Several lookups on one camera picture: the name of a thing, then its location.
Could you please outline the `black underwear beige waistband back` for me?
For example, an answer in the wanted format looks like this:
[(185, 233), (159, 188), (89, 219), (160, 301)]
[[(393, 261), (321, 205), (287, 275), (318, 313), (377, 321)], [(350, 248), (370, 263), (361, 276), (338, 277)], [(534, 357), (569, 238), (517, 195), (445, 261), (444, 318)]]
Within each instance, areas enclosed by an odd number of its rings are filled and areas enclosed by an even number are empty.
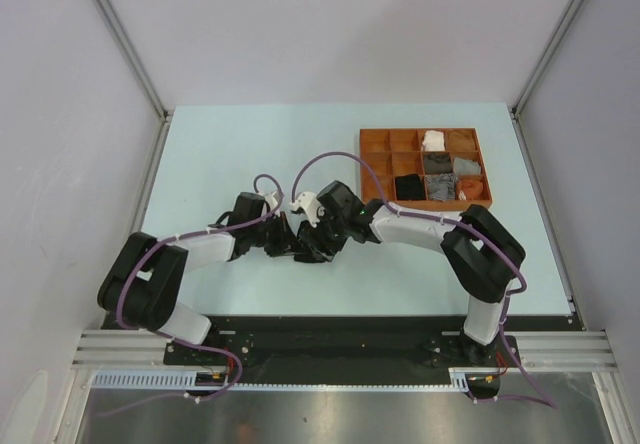
[(336, 255), (336, 251), (327, 246), (313, 246), (301, 242), (294, 252), (294, 261), (305, 264), (321, 264), (331, 262)]

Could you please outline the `black underwear beige waistband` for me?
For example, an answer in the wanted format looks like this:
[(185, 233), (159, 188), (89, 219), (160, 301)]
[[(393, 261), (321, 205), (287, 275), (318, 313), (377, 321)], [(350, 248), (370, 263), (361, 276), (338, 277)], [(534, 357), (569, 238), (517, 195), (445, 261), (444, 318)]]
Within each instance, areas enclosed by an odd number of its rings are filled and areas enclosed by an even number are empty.
[(301, 242), (294, 252), (294, 261), (305, 264), (321, 264), (331, 262), (336, 255), (336, 251), (327, 246), (313, 246)]
[(418, 174), (396, 176), (394, 178), (396, 199), (401, 201), (423, 201), (426, 192), (422, 178)]

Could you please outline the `black underwear beige waistband front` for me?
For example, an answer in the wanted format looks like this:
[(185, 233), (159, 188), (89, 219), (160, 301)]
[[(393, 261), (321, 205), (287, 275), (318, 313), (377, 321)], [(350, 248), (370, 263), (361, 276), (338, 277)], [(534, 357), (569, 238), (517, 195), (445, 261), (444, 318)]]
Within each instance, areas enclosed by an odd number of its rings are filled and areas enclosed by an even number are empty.
[(396, 199), (401, 201), (423, 201), (426, 192), (422, 178), (418, 174), (396, 176), (394, 178)]

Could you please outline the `grey striped boxer underwear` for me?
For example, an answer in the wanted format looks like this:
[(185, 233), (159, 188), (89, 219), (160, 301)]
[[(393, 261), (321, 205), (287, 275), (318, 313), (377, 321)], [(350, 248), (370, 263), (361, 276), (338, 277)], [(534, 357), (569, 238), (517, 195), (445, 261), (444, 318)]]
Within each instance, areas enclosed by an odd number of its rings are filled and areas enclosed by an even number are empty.
[(425, 185), (427, 197), (438, 202), (447, 202), (455, 199), (458, 177), (453, 173), (427, 175)]

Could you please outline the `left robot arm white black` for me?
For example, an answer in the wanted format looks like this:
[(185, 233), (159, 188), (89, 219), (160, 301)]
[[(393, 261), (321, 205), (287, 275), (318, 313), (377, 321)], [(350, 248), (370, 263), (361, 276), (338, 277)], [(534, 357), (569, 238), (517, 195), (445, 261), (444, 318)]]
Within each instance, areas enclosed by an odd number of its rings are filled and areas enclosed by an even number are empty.
[(125, 328), (142, 328), (186, 342), (197, 362), (214, 361), (220, 338), (211, 320), (178, 301), (183, 276), (214, 263), (236, 260), (253, 248), (275, 255), (290, 253), (295, 236), (286, 216), (277, 213), (283, 196), (241, 193), (222, 221), (203, 231), (160, 241), (144, 232), (131, 234), (104, 279), (98, 305)]

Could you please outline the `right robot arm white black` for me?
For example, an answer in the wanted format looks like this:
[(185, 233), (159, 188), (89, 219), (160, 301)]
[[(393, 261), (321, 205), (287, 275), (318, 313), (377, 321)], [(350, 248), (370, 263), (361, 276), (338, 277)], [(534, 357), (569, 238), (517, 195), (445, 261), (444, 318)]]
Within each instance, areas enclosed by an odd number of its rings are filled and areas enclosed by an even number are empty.
[(302, 192), (290, 204), (305, 219), (298, 239), (307, 262), (330, 262), (348, 240), (360, 244), (406, 244), (443, 254), (469, 295), (461, 340), (463, 357), (484, 365), (497, 353), (508, 288), (520, 278), (524, 248), (480, 205), (459, 214), (406, 208), (383, 199), (363, 203), (344, 183), (319, 193)]

